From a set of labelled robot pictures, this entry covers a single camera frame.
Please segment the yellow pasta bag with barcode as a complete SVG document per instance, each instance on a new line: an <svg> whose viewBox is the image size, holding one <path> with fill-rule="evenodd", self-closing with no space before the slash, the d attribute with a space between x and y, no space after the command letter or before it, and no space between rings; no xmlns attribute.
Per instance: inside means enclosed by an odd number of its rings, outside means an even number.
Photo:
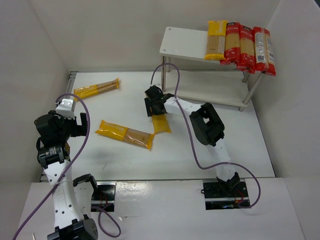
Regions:
<svg viewBox="0 0 320 240"><path fill-rule="evenodd" d="M155 135L159 133L172 132L165 114L153 115L151 119Z"/></svg>

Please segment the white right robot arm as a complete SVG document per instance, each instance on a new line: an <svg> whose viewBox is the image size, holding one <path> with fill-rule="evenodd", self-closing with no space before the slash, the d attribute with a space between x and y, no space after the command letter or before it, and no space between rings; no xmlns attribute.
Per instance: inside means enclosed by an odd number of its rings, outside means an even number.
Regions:
<svg viewBox="0 0 320 240"><path fill-rule="evenodd" d="M239 184L240 177L230 163L223 124L213 105L209 102L196 104L175 97L153 85L145 92L146 112L149 117L165 114L181 113L186 120L187 130L193 131L189 135L195 136L198 142L206 146L210 156L216 161L216 178L222 194L228 196Z"/></svg>

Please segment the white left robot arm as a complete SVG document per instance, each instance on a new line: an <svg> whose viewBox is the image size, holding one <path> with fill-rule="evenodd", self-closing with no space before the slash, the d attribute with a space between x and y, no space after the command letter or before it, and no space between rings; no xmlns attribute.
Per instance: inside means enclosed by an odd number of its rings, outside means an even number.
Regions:
<svg viewBox="0 0 320 240"><path fill-rule="evenodd" d="M49 240L96 240L98 229L91 218L91 197L97 188L91 174L72 179L70 137L85 136L87 115L81 113L81 125L73 114L63 116L55 110L38 117L35 127L40 134L36 143L37 160L53 192L54 231Z"/></svg>

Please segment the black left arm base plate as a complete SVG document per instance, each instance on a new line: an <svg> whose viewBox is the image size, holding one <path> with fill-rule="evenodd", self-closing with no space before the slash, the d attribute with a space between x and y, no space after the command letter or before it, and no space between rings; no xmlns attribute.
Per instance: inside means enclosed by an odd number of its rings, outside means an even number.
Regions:
<svg viewBox="0 0 320 240"><path fill-rule="evenodd" d="M97 190L91 197L91 205L105 209L107 212L114 212L116 198L116 182L98 181Z"/></svg>

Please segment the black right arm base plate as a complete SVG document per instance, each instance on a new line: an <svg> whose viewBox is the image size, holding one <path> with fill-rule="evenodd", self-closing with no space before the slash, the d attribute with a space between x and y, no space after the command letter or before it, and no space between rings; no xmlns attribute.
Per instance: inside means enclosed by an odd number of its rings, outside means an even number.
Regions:
<svg viewBox="0 0 320 240"><path fill-rule="evenodd" d="M216 180L204 180L200 191L204 195L205 209L208 210L229 210L239 209L251 205L247 185L240 181L230 192L222 188L222 184Z"/></svg>

